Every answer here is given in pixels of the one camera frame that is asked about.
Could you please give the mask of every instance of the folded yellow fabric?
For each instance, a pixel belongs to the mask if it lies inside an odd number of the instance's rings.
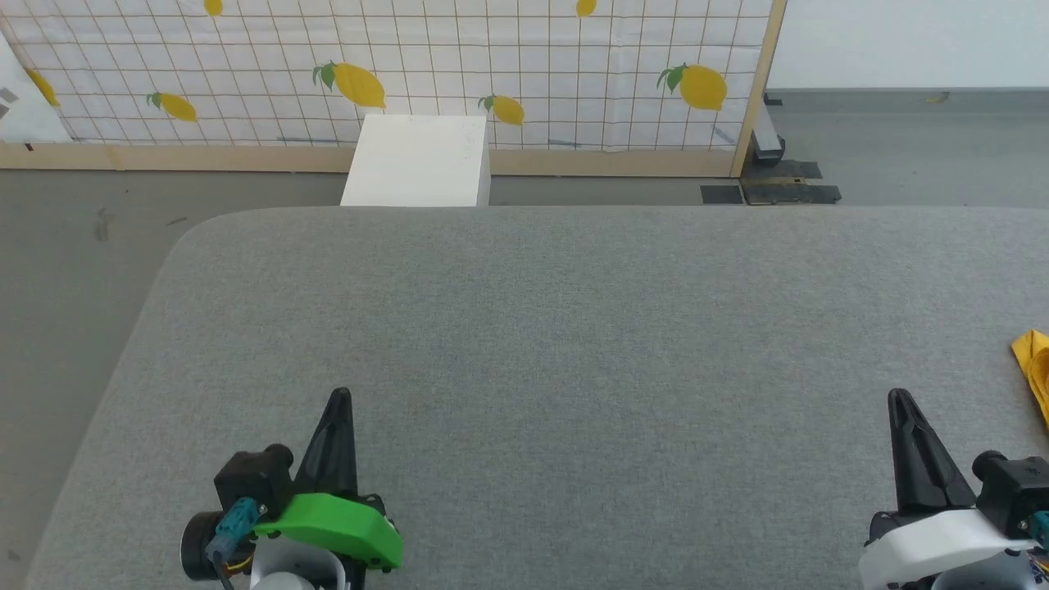
[[[1031,330],[1012,343],[1020,370],[1031,384],[1031,393],[1042,406],[1042,418],[1049,426],[1049,336]]]

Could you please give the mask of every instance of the white wall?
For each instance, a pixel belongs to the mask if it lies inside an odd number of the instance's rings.
[[[1046,88],[1049,0],[788,0],[768,87]]]

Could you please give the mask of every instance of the gray floor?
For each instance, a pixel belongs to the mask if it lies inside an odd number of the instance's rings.
[[[827,183],[840,187],[840,206],[1049,207],[1046,103],[782,98],[787,104],[773,117],[788,157],[818,162]],[[222,213],[335,205],[343,183],[329,174],[0,171],[0,588],[21,585],[172,245]],[[699,187],[678,178],[499,177],[492,202],[699,204]]]

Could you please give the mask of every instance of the white block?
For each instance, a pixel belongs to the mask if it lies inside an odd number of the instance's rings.
[[[484,117],[367,115],[341,205],[488,205],[486,125]]]

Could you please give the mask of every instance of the black cable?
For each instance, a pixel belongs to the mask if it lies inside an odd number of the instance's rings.
[[[218,574],[218,583],[222,585],[222,590],[233,590],[233,584],[230,584],[230,578],[226,575],[226,569],[222,568],[222,557],[218,551],[211,556],[211,565],[215,568],[215,573]]]

